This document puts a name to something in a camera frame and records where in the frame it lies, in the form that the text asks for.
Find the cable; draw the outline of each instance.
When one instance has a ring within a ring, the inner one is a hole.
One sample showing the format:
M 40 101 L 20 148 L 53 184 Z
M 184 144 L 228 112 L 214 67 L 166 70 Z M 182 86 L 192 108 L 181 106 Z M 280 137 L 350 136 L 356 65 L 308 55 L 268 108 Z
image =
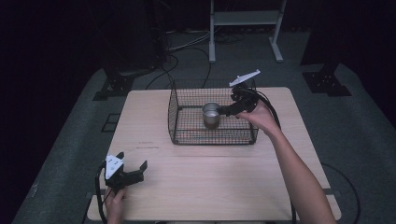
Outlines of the cable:
M 187 44 L 184 44 L 184 45 L 181 45 L 181 46 L 178 46 L 178 47 L 174 47 L 174 48 L 168 48 L 168 50 L 169 50 L 169 51 L 175 51 L 175 50 L 179 50 L 179 49 L 184 49 L 184 48 L 186 48 L 186 47 L 189 47 L 189 46 L 198 44 L 198 43 L 200 43 L 200 42 L 206 40 L 208 37 L 209 37 L 209 32 L 207 32 L 207 33 L 206 33 L 205 35 L 203 35 L 203 36 L 200 36 L 200 37 L 198 37 L 198 38 L 196 38 L 196 39 L 190 41 L 190 42 L 187 43 Z
M 233 94 L 237 94 L 239 91 L 244 91 L 250 94 L 250 97 L 258 97 L 258 100 L 261 100 L 263 103 L 265 103 L 265 105 L 268 106 L 268 109 L 270 110 L 274 121 L 276 122 L 277 126 L 279 127 L 279 129 L 282 129 L 280 126 L 280 121 L 279 121 L 279 117 L 277 116 L 276 110 L 274 109 L 274 107 L 271 105 L 271 102 L 268 100 L 268 97 L 266 95 L 264 95 L 264 93 L 260 92 L 260 91 L 256 91 L 250 88 L 234 88 L 233 89 Z
M 204 84 L 203 84 L 202 87 L 201 87 L 201 89 L 203 89 L 203 88 L 205 87 L 205 84 L 206 84 L 207 80 L 209 79 L 209 75 L 210 75 L 210 72 L 211 72 L 211 70 L 212 70 L 212 64 L 211 64 L 210 61 L 209 61 L 209 55 L 208 55 L 208 54 L 206 53 L 206 51 L 204 51 L 203 49 L 198 49 L 198 48 L 184 48 L 184 49 L 178 49 L 178 50 L 176 50 L 175 52 L 182 51 L 182 50 L 186 50 L 186 49 L 195 49 L 195 50 L 199 50 L 199 51 L 201 51 L 201 52 L 206 56 L 206 58 L 207 58 L 207 63 L 209 64 L 209 68 L 208 68 L 208 70 L 207 70 L 207 74 L 206 74 L 206 77 L 205 77 L 205 79 L 204 79 Z
M 359 194 L 358 194 L 358 191 L 356 190 L 355 186 L 353 186 L 352 182 L 349 180 L 349 178 L 347 178 L 346 175 L 344 175 L 341 171 L 339 171 L 335 167 L 333 167 L 333 166 L 331 166 L 331 165 L 329 165 L 327 163 L 324 163 L 324 162 L 321 162 L 320 164 L 322 164 L 323 166 L 327 166 L 327 167 L 333 169 L 336 173 L 338 173 L 340 176 L 342 176 L 346 180 L 346 182 L 349 184 L 349 186 L 352 188 L 353 193 L 355 194 L 355 198 L 356 198 L 356 205 L 358 207 L 358 212 L 357 212 L 357 214 L 355 216 L 355 220 L 353 221 L 353 224 L 358 223 L 359 222 L 359 218 L 361 217 L 361 199 L 359 198 Z
M 172 57 L 172 58 L 174 58 L 174 59 L 176 60 L 175 65 L 172 66 L 171 69 L 169 69 L 169 70 L 163 69 L 164 72 L 161 73 L 161 74 L 159 74 L 158 76 L 156 76 L 154 79 L 152 79 L 152 80 L 150 81 L 150 83 L 146 86 L 145 90 L 148 90 L 148 89 L 149 89 L 149 86 L 150 86 L 155 80 L 157 80 L 159 77 L 161 77 L 161 76 L 163 76 L 163 75 L 165 75 L 165 74 L 168 75 L 168 78 L 169 78 L 170 80 L 173 80 L 173 78 L 170 76 L 169 72 L 172 71 L 173 69 L 175 69 L 175 68 L 177 67 L 177 65 L 178 65 L 178 58 L 177 58 L 176 56 L 174 56 L 174 55 L 169 55 L 169 56 Z
M 239 35 L 241 35 L 242 37 L 239 38 L 237 35 L 229 35 L 229 34 L 222 33 L 222 34 L 219 34 L 219 35 L 216 36 L 215 42 L 216 42 L 216 44 L 219 44 L 219 45 L 231 45 L 231 44 L 240 42 L 240 41 L 245 39 L 245 35 L 244 34 L 239 34 Z M 218 40 L 219 36 L 224 38 L 224 40 L 223 41 L 219 41 Z
M 106 167 L 106 161 L 103 161 L 100 164 L 98 171 L 96 172 L 95 189 L 96 189 L 96 199 L 98 202 L 100 218 L 102 219 L 104 224 L 107 224 L 107 219 L 106 219 L 105 213 L 103 212 L 102 194 L 100 192 L 100 182 L 99 182 L 100 174 L 102 173 L 102 170 L 105 169 L 105 167 Z
M 108 198 L 108 196 L 110 195 L 111 191 L 113 191 L 113 189 L 111 189 L 108 194 L 106 195 L 106 197 L 103 199 L 102 204 L 105 203 L 106 199 Z

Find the gray carpet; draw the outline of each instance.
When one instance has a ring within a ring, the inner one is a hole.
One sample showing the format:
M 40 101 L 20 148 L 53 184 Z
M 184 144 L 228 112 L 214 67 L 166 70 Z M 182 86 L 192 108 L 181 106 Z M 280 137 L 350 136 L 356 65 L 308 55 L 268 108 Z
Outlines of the gray carpet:
M 342 171 L 353 183 L 361 200 L 360 223 L 394 223 L 396 220 L 396 132 L 362 87 L 359 78 L 340 65 L 335 74 L 352 93 L 329 97 L 310 92 L 302 72 L 318 71 L 321 65 L 300 66 L 309 33 L 281 33 L 278 39 L 284 62 L 276 63 L 266 34 L 246 35 L 231 45 L 217 45 L 217 62 L 209 78 L 233 79 L 260 69 L 259 87 L 288 87 L 300 109 L 305 126 L 322 162 Z M 196 38 L 170 35 L 172 46 Z M 207 45 L 196 48 L 207 52 Z M 208 71 L 206 56 L 199 50 L 176 52 L 176 79 L 203 79 Z M 167 69 L 175 59 L 163 66 Z M 135 80 L 133 89 L 143 90 L 161 69 Z M 91 223 L 84 219 L 93 178 L 106 156 L 113 133 L 103 133 L 107 116 L 120 113 L 125 97 L 93 101 L 106 80 L 103 70 L 93 74 L 78 98 L 42 170 L 36 178 L 36 193 L 29 194 L 14 223 Z M 157 79 L 150 89 L 168 88 L 167 77 Z M 352 223 L 357 214 L 354 193 L 334 169 L 324 167 L 336 193 L 342 218 Z

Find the wooden table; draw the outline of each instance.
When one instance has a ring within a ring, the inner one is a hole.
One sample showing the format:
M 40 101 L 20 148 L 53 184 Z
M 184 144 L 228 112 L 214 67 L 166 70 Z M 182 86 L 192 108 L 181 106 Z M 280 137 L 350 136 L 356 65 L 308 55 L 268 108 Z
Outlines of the wooden table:
M 313 171 L 320 185 L 330 185 L 287 88 L 258 88 L 270 99 L 282 130 Z M 145 181 L 128 188 L 125 218 L 157 221 L 291 220 L 290 198 L 269 138 L 259 131 L 248 146 L 176 146 L 167 129 L 169 90 L 131 91 L 110 149 L 123 151 L 125 172 L 148 161 Z M 332 211 L 341 212 L 333 195 Z M 97 201 L 87 216 L 99 220 Z

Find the metal cup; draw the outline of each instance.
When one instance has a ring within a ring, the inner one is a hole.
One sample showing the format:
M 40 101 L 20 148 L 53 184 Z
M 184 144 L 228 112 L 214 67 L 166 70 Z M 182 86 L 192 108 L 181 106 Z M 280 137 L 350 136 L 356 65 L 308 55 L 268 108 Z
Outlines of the metal cup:
M 208 129 L 217 129 L 219 127 L 220 114 L 217 108 L 220 108 L 220 105 L 216 103 L 207 103 L 202 107 L 204 125 Z

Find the metal wire basket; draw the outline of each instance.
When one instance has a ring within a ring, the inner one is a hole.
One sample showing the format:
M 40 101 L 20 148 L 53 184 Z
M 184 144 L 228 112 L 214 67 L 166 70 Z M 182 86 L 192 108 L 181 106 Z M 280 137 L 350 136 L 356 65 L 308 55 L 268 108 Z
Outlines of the metal wire basket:
M 254 80 L 251 87 L 255 89 Z M 168 107 L 168 131 L 176 145 L 252 145 L 259 129 L 243 119 L 221 116 L 219 127 L 208 129 L 204 125 L 203 105 L 214 102 L 231 105 L 232 89 L 227 81 L 175 80 Z

